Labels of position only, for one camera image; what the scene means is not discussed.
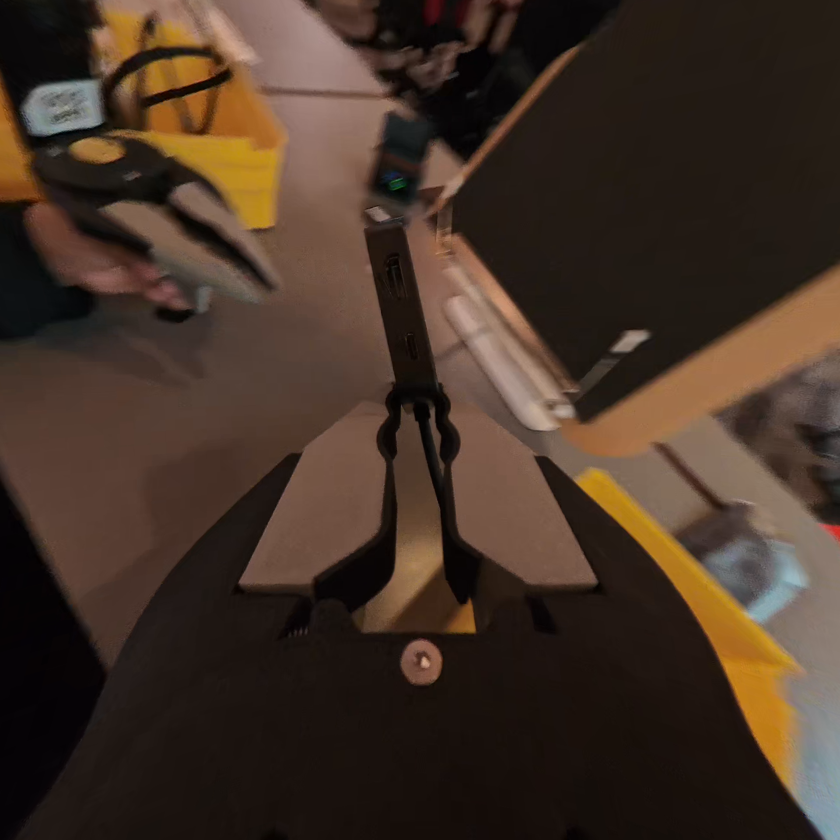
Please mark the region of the yellow plastic bin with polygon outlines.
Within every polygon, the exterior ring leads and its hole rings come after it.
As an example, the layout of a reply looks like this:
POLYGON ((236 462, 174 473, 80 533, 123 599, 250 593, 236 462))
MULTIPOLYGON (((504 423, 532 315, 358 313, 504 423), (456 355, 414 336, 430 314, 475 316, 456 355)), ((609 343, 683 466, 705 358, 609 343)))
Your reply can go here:
POLYGON ((576 484, 654 559, 708 636, 755 740, 795 792, 799 725, 788 682, 802 668, 624 488, 588 468, 576 484))
MULTIPOLYGON (((141 16, 106 12, 106 55, 126 59, 138 46, 141 16)), ((158 28, 167 46, 194 46, 184 27, 164 19, 158 28)), ((234 77, 217 96, 216 118, 205 134, 175 130, 175 118, 150 117, 151 131, 116 129, 121 140, 142 140, 175 157, 208 179, 227 199, 247 228, 272 228, 277 222, 277 194, 288 136, 258 94, 249 72, 232 67, 234 77)), ((31 153, 14 113, 2 76, 2 202, 30 202, 42 197, 30 170, 31 153)))

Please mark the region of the person's left hand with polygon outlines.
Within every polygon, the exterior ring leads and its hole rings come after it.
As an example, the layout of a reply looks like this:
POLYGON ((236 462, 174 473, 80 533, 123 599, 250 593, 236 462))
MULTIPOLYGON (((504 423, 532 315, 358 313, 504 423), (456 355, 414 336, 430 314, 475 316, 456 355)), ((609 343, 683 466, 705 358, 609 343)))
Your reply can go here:
POLYGON ((57 205, 37 203, 25 209, 24 228, 42 262, 64 286, 99 296, 138 296, 167 310, 193 309, 156 264, 83 234, 57 205))

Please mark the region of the grey object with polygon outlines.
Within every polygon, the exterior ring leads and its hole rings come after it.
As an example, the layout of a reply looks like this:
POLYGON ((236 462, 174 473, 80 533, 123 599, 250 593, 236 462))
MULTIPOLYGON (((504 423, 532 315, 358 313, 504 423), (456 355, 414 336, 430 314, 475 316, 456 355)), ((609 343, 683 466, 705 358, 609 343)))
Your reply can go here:
POLYGON ((725 502, 675 537, 756 624, 810 588, 793 543, 751 502, 725 502))

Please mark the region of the black hub adapter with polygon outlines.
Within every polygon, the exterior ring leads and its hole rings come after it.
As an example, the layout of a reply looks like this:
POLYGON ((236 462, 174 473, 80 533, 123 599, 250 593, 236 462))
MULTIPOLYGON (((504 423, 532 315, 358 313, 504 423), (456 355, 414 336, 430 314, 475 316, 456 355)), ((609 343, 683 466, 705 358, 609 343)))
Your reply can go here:
POLYGON ((401 220, 375 223, 364 237, 393 371, 379 446, 388 459, 396 457, 396 432, 403 408, 409 407, 437 504, 446 513, 454 499, 452 465, 460 435, 450 416, 452 403, 438 380, 406 228, 401 220))

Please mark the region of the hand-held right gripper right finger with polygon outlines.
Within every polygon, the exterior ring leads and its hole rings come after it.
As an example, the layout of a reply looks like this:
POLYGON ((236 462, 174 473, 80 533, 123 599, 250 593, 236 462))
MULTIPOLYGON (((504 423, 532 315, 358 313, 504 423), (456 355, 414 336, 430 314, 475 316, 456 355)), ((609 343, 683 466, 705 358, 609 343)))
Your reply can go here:
POLYGON ((456 601, 593 592, 597 577, 530 447, 442 387, 436 430, 444 576, 456 601))

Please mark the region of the dark green battery charger case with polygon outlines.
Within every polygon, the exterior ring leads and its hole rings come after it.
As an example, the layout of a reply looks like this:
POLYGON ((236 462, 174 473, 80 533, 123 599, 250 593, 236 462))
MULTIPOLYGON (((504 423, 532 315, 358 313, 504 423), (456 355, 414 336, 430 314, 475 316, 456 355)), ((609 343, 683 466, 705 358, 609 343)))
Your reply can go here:
POLYGON ((371 168, 369 186, 373 194, 402 205, 413 203, 434 137, 434 126, 426 119, 388 112, 371 168))

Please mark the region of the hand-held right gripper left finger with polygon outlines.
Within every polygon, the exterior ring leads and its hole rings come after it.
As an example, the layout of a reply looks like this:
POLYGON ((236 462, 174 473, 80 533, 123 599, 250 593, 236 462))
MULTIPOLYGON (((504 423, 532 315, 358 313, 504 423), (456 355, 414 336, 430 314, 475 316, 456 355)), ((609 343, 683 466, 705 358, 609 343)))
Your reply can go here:
POLYGON ((252 595, 364 607, 396 561, 392 420, 385 401, 362 402, 302 451, 238 581, 252 595))

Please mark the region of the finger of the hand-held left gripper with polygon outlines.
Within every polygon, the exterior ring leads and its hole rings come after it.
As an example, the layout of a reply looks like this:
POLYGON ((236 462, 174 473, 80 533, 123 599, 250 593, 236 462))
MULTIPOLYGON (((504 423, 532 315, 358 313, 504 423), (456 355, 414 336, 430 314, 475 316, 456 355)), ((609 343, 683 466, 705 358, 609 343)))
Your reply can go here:
POLYGON ((190 238, 166 211, 147 203, 112 203, 100 214, 143 240, 153 262, 180 286, 209 289, 249 303, 260 303, 270 293, 253 273, 190 238))
POLYGON ((261 291, 277 291, 279 275, 259 242, 205 184, 185 182, 174 188, 174 214, 200 244, 261 291))

